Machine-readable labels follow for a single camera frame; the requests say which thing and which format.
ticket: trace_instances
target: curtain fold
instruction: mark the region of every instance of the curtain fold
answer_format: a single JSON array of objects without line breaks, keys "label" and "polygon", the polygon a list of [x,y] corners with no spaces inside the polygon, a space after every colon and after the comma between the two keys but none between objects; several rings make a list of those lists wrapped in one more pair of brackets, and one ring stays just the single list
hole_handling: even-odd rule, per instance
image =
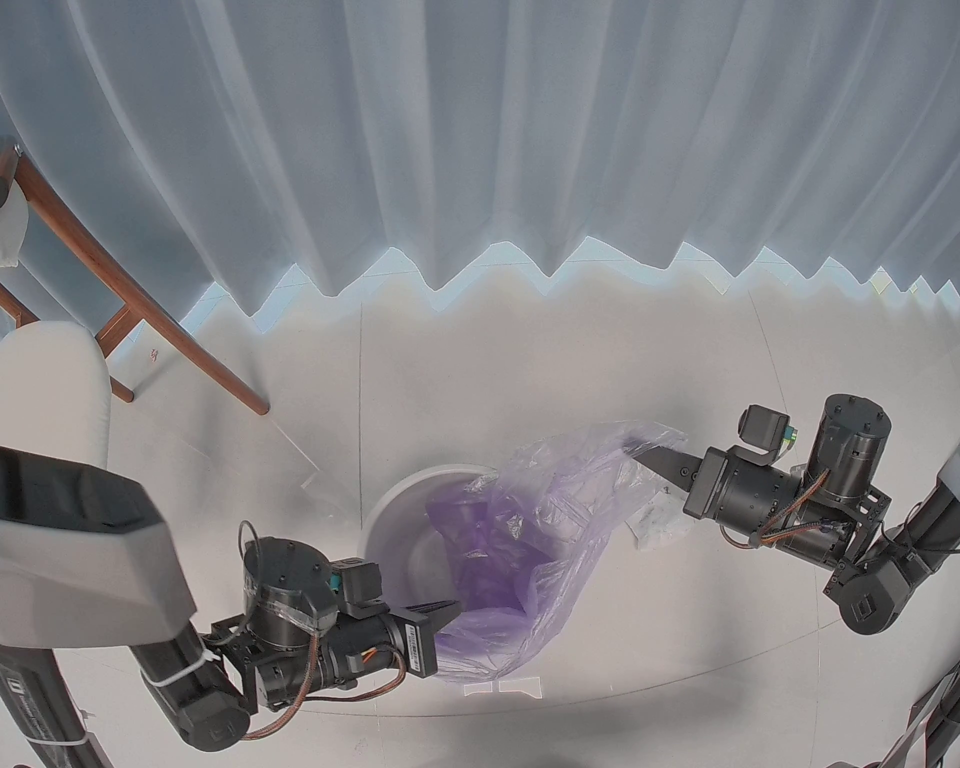
[{"label": "curtain fold", "polygon": [[[326,294],[387,248],[439,288],[510,240],[587,235],[733,275],[768,246],[902,288],[960,277],[952,0],[14,3],[0,128],[181,317],[248,313],[292,264]],[[116,309],[31,221],[23,262]],[[0,280],[6,281],[0,273]]]}]

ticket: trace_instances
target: curtain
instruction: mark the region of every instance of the curtain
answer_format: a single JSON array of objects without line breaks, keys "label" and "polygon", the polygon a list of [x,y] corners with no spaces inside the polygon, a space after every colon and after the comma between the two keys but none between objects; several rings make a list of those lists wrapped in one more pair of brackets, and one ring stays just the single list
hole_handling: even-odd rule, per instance
[{"label": "curtain", "polygon": [[[936,291],[958,40],[955,0],[7,3],[0,129],[175,316],[391,246],[433,288],[503,240],[552,274],[586,235]],[[36,217],[22,258],[91,327],[117,308]]]}]

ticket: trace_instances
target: white tissue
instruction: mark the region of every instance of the white tissue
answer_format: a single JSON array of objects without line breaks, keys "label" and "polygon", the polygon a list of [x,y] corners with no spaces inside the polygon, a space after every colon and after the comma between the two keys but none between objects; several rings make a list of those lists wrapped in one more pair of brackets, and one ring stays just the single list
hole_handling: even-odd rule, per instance
[{"label": "white tissue", "polygon": [[30,209],[23,190],[15,181],[7,196],[7,201],[0,207],[0,267],[15,267],[23,245],[24,235],[27,234],[27,219]]}]

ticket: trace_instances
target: barcode label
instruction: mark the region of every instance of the barcode label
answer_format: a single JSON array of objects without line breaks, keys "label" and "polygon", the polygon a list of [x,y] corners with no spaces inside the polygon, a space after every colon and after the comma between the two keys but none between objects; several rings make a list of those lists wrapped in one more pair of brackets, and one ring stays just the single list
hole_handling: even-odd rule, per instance
[{"label": "barcode label", "polygon": [[410,668],[414,672],[420,672],[420,644],[417,642],[417,628],[413,624],[407,624],[407,657]]}]

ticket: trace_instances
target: white zip tie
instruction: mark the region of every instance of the white zip tie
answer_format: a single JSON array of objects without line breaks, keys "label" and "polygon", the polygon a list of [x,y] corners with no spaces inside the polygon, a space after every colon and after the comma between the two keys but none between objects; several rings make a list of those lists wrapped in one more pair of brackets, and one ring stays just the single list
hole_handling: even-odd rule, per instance
[{"label": "white zip tie", "polygon": [[31,738],[27,735],[24,735],[24,738],[31,744],[39,744],[41,747],[82,747],[90,740],[90,732],[85,732],[80,741],[45,741],[42,738]]},{"label": "white zip tie", "polygon": [[193,673],[193,672],[196,672],[198,669],[200,669],[200,668],[201,668],[204,664],[206,664],[208,661],[216,661],[218,658],[220,658],[220,657],[218,657],[215,653],[213,653],[213,651],[211,651],[211,650],[208,649],[208,648],[204,648],[204,652],[200,654],[200,658],[199,658],[199,659],[197,659],[197,660],[194,661],[192,664],[190,664],[190,666],[183,667],[183,669],[182,669],[180,672],[178,672],[176,675],[171,675],[171,676],[168,677],[166,680],[161,680],[161,681],[159,681],[158,683],[155,683],[155,682],[152,681],[150,678],[148,678],[147,675],[146,675],[146,673],[144,673],[143,671],[141,671],[140,674],[142,674],[142,675],[143,675],[143,679],[144,679],[145,681],[147,681],[147,683],[149,683],[150,685],[152,685],[154,688],[164,688],[164,687],[166,687],[167,685],[173,684],[173,683],[175,683],[177,680],[182,680],[182,679],[185,678],[187,675],[189,675],[189,674],[191,674],[191,673]]}]

